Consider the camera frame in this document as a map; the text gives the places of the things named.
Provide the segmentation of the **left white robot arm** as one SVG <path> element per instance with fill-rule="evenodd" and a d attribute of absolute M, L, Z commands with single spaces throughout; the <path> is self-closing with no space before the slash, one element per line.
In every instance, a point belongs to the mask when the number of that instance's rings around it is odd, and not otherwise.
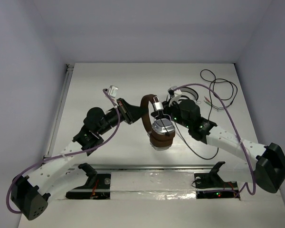
<path fill-rule="evenodd" d="M 44 159 L 18 174 L 8 190 L 6 204 L 13 202 L 18 213 L 34 220 L 48 207 L 52 198 L 77 187 L 77 175 L 85 187 L 96 182 L 97 172 L 86 163 L 95 150 L 108 143 L 122 122 L 133 124 L 147 113 L 146 108 L 127 103 L 119 98 L 105 113 L 99 107 L 91 108 L 79 133 L 54 157 Z"/>

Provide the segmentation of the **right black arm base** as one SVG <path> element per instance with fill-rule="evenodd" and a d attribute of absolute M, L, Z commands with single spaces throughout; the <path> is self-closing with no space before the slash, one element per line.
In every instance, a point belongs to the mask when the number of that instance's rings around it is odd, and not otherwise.
<path fill-rule="evenodd" d="M 238 184 L 223 181 L 219 175 L 219 169 L 225 164 L 217 162 L 209 172 L 194 174 L 191 186 L 196 190 L 197 199 L 239 199 Z"/>

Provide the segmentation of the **brown silver headphones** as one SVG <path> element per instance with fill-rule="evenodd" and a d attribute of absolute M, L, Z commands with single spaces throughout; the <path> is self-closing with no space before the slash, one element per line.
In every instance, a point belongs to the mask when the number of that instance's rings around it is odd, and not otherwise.
<path fill-rule="evenodd" d="M 155 112 L 153 123 L 150 120 L 149 103 L 152 104 Z M 171 122 L 171 118 L 164 114 L 163 104 L 158 96 L 153 94 L 143 96 L 140 107 L 146 110 L 141 119 L 144 129 L 149 136 L 150 145 L 157 151 L 169 149 L 175 137 L 175 127 Z"/>

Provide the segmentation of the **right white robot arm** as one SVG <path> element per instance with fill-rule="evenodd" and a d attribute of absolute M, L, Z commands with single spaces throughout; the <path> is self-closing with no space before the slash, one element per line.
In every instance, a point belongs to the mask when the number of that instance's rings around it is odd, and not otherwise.
<path fill-rule="evenodd" d="M 248 175 L 243 171 L 223 172 L 223 161 L 217 162 L 208 173 L 195 175 L 196 187 L 199 189 L 219 188 L 229 181 L 254 182 L 269 193 L 277 193 L 285 180 L 285 155 L 276 143 L 263 145 L 224 130 L 215 122 L 203 118 L 200 108 L 194 101 L 186 99 L 179 103 L 163 103 L 165 114 L 178 124 L 188 129 L 189 135 L 196 141 L 225 150 L 232 155 L 250 163 Z"/>

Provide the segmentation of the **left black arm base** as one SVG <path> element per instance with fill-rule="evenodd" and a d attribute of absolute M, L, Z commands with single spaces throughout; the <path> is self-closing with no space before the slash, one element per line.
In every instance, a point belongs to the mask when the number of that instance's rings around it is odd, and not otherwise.
<path fill-rule="evenodd" d="M 84 185 L 76 187 L 66 193 L 68 200 L 109 200 L 111 173 L 98 173 L 90 164 L 82 163 L 78 166 L 85 172 Z"/>

